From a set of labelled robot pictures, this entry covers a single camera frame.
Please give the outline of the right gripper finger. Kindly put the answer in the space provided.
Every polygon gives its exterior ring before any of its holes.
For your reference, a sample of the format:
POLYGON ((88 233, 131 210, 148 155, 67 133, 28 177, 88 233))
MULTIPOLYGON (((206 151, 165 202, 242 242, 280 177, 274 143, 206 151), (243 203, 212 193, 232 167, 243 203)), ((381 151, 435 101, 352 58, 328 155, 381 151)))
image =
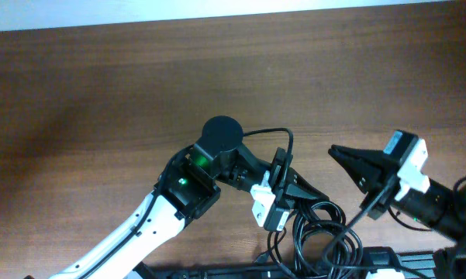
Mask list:
POLYGON ((329 155, 348 174, 386 173, 387 163, 382 150, 354 149, 346 146, 332 145, 329 155))
POLYGON ((383 171, 382 151, 329 149, 328 154, 347 172, 363 194, 373 191, 383 171))

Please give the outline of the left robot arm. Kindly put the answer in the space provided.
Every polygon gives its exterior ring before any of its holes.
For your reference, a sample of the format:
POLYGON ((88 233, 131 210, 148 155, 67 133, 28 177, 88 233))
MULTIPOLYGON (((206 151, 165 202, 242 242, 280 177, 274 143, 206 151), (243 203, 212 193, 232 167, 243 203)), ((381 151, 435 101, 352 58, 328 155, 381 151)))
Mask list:
POLYGON ((156 248, 201 218, 218 200, 219 182, 245 191, 251 212, 268 232, 283 230, 301 202, 327 200, 291 166, 294 138, 267 162, 243 144, 248 134, 235 119, 208 120, 201 136, 178 151, 160 174, 154 189, 132 215, 97 246, 56 278, 124 278, 156 248))

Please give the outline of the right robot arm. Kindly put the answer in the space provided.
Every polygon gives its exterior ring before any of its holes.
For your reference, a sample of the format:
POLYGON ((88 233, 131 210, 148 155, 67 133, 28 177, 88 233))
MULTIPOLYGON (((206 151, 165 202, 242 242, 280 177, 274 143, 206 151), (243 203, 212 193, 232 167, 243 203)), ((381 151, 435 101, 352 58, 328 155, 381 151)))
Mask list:
POLYGON ((393 207, 450 240, 466 237, 466 189, 450 189, 422 172, 425 139, 396 130, 383 150, 332 145, 328 154, 365 194, 360 208, 369 218, 393 207))

